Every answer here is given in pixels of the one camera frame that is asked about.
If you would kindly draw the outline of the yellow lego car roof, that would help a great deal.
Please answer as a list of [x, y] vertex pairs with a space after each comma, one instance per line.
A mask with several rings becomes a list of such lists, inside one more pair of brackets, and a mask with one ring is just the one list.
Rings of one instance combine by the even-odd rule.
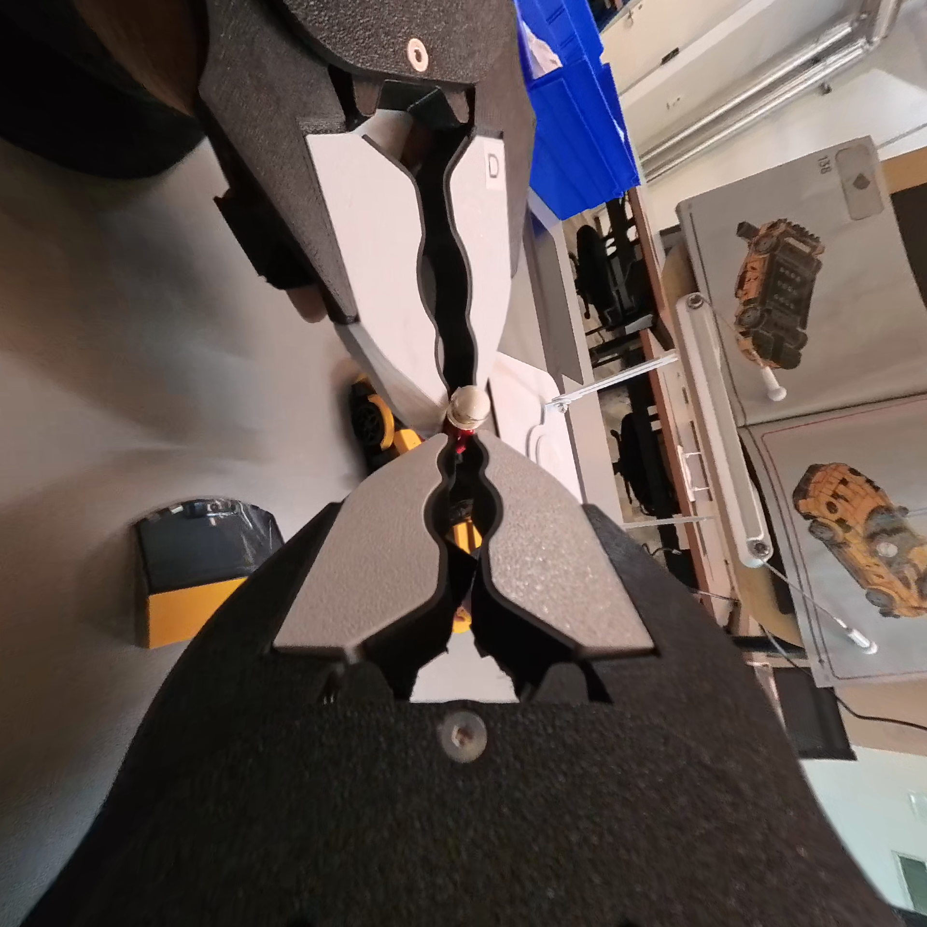
[[233, 498], [175, 502], [133, 526], [140, 585], [139, 644], [190, 641], [283, 545], [272, 513]]

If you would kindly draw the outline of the white desk stand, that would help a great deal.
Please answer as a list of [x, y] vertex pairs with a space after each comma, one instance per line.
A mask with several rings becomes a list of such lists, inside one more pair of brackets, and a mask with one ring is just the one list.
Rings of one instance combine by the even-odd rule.
[[600, 419], [598, 395], [614, 386], [641, 386], [646, 379], [655, 397], [667, 468], [678, 494], [679, 512], [648, 522], [625, 522], [627, 530], [685, 527], [698, 589], [721, 599], [730, 586], [739, 616], [787, 643], [804, 640], [794, 616], [775, 599], [775, 547], [759, 493], [751, 481], [736, 438], [731, 409], [719, 379], [698, 352], [695, 340], [670, 334], [675, 347], [664, 349], [651, 330], [632, 333], [647, 360], [612, 377], [584, 386], [551, 376], [505, 354], [498, 354], [489, 385], [500, 438], [546, 468], [586, 502], [600, 497], [593, 477], [584, 475], [583, 441]]

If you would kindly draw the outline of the black rectangular device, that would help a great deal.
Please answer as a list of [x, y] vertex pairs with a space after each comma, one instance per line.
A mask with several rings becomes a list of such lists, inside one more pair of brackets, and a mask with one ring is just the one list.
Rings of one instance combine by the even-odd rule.
[[774, 667], [772, 677], [783, 724], [797, 756], [855, 762], [857, 756], [833, 689], [817, 687], [801, 667]]

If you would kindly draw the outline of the black office chair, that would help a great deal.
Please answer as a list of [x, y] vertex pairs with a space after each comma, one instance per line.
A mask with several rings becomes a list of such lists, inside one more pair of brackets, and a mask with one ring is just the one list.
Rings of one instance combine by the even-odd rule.
[[680, 512], [678, 495], [666, 465], [662, 438], [650, 424], [641, 428], [641, 422], [639, 416], [630, 411], [622, 417], [619, 430], [611, 430], [618, 444], [613, 472], [622, 478], [629, 497], [639, 504], [645, 515], [677, 515]]
[[610, 200], [605, 213], [609, 230], [580, 226], [570, 260], [584, 318], [595, 317], [599, 331], [609, 333], [651, 316], [655, 309], [629, 197]]

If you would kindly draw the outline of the lego instruction booklet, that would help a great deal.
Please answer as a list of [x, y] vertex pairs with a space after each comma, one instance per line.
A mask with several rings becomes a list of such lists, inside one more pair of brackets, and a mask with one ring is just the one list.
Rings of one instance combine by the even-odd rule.
[[925, 678], [925, 231], [869, 136], [678, 203], [675, 308], [728, 534], [819, 685]]

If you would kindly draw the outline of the red lego minifigure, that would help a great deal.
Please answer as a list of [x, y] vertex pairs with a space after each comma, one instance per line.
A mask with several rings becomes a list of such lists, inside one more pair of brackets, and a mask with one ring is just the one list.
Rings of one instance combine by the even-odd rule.
[[449, 523], [456, 526], [472, 516], [478, 491], [474, 469], [475, 458], [470, 452], [473, 431], [456, 430], [452, 436], [449, 465]]

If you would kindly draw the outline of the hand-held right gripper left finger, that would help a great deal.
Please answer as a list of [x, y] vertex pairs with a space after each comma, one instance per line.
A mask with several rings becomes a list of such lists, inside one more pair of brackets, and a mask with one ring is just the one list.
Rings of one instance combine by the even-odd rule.
[[343, 501], [273, 646], [349, 663], [429, 663], [452, 636], [476, 570], [450, 535], [439, 433], [365, 479]]

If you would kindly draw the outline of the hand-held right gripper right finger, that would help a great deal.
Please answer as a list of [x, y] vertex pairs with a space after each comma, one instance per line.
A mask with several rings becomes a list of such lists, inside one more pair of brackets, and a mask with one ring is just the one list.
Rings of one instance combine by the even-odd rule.
[[655, 643], [576, 496], [491, 434], [479, 477], [492, 524], [474, 589], [475, 633], [502, 661], [651, 655]]

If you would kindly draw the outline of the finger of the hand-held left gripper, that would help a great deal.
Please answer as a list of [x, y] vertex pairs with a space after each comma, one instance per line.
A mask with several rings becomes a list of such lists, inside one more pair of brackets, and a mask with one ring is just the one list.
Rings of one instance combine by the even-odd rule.
[[450, 391], [485, 388], [512, 288], [504, 141], [472, 133], [445, 174], [450, 237], [462, 260], [452, 290], [444, 376]]
[[447, 230], [446, 158], [412, 174], [368, 135], [304, 137], [347, 277], [339, 336], [400, 420], [434, 435], [449, 387], [422, 268], [428, 233]]

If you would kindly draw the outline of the person's left hand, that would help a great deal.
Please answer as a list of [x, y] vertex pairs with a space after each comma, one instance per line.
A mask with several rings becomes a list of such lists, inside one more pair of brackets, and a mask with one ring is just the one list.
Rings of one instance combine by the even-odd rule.
[[320, 264], [334, 247], [301, 120], [343, 128], [326, 67], [271, 2], [196, 2], [202, 62], [193, 114], [228, 188], [216, 205], [255, 272], [307, 320], [325, 314]]

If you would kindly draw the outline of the yellow lego car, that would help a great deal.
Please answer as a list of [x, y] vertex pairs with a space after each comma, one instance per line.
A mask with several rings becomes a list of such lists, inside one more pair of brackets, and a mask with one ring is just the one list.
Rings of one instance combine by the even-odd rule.
[[[351, 386], [349, 413], [352, 433], [359, 442], [371, 474], [424, 445], [423, 437], [394, 415], [367, 377], [359, 377]], [[474, 520], [474, 506], [474, 491], [457, 488], [450, 493], [445, 537], [459, 551], [472, 557], [482, 544], [482, 536]], [[379, 492], [375, 515], [380, 534], [389, 539], [410, 538], [411, 529], [401, 521], [398, 504], [390, 489]]]

